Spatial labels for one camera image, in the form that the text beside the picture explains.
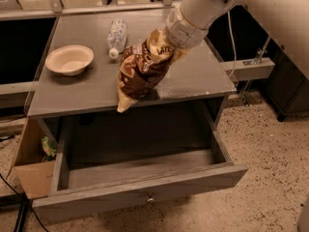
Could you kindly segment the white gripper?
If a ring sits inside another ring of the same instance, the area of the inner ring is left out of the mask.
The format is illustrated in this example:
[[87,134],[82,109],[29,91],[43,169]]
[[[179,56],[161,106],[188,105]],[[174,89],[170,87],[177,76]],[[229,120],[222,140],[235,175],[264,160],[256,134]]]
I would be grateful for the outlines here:
[[[170,44],[178,47],[174,51],[174,62],[181,60],[190,51],[190,48],[200,44],[208,34],[208,29],[199,29],[191,25],[182,15],[179,6],[175,7],[167,16],[163,31]],[[162,47],[166,44],[162,31],[153,30],[150,45]]]

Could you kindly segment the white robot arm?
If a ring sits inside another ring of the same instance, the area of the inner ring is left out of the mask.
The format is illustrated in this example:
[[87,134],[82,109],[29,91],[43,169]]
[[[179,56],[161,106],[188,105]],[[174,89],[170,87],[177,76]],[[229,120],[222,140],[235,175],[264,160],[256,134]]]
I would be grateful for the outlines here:
[[[239,0],[298,66],[306,61],[308,0]],[[229,100],[218,124],[233,160],[248,171],[234,188],[161,204],[167,232],[308,232],[309,118],[275,118],[258,93]]]

